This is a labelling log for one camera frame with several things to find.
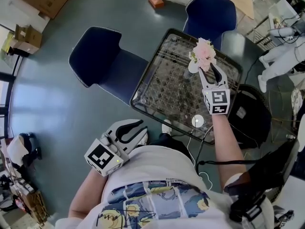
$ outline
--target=black and white marker cube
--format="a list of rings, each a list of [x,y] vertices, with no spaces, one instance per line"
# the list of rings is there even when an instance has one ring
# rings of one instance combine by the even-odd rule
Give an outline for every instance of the black and white marker cube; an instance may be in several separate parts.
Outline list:
[[[203,90],[204,103],[211,115],[227,114],[230,106],[230,90]]]
[[[120,168],[124,160],[112,152],[106,145],[95,139],[85,154],[87,163],[103,177]]]

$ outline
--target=flower bouquet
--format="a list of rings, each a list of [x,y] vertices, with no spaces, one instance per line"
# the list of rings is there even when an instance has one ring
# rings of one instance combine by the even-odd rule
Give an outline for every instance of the flower bouquet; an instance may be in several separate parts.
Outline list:
[[[197,46],[189,53],[191,62],[188,66],[189,72],[197,73],[199,67],[207,72],[210,69],[211,63],[216,64],[216,52],[210,41],[199,38]]]

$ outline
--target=chair backrest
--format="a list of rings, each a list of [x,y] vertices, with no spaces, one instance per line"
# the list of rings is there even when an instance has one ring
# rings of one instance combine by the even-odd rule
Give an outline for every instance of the chair backrest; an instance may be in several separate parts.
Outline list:
[[[201,24],[203,28],[222,33],[237,27],[236,8],[230,0],[191,0],[186,12],[188,21]]]
[[[90,27],[73,49],[69,64],[84,86],[99,83],[121,50],[121,33],[102,27]]]

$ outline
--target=red object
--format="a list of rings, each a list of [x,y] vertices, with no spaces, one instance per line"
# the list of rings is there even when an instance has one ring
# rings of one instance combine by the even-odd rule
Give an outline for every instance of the red object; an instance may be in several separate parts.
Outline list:
[[[149,3],[155,8],[162,8],[164,6],[163,0],[148,0]]]

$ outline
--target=gray floor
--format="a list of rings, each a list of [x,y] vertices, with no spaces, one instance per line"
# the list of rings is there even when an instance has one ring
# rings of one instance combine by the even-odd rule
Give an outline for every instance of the gray floor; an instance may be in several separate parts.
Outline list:
[[[74,45],[88,27],[109,27],[122,32],[123,49],[150,60],[166,30],[182,30],[185,19],[184,6],[171,2],[154,10],[147,0],[69,0],[45,29],[42,48],[23,61],[13,89],[10,126],[15,135],[34,132],[40,140],[43,160],[35,161],[35,169],[31,171],[53,215],[52,223],[67,215],[76,190],[90,170],[84,153],[113,122],[143,119],[149,126],[151,140],[161,130],[160,123],[132,110],[98,86],[83,87],[68,65]],[[241,59],[240,63],[247,71],[253,61]],[[256,76],[261,70],[262,65],[257,63],[249,75],[249,83],[257,86]],[[287,77],[272,80],[271,89],[272,86],[277,89],[277,84],[282,91],[292,88]],[[279,95],[272,97],[279,112],[276,116],[288,118],[289,95],[285,97],[284,111],[278,107]],[[188,138],[180,137],[180,140],[187,144]],[[198,145],[191,141],[193,154]],[[261,150],[265,154],[274,146],[269,141]],[[257,157],[261,150],[249,153]],[[214,148],[206,146],[201,159],[214,160]],[[220,191],[217,167],[206,165],[201,169],[209,173],[213,190]]]

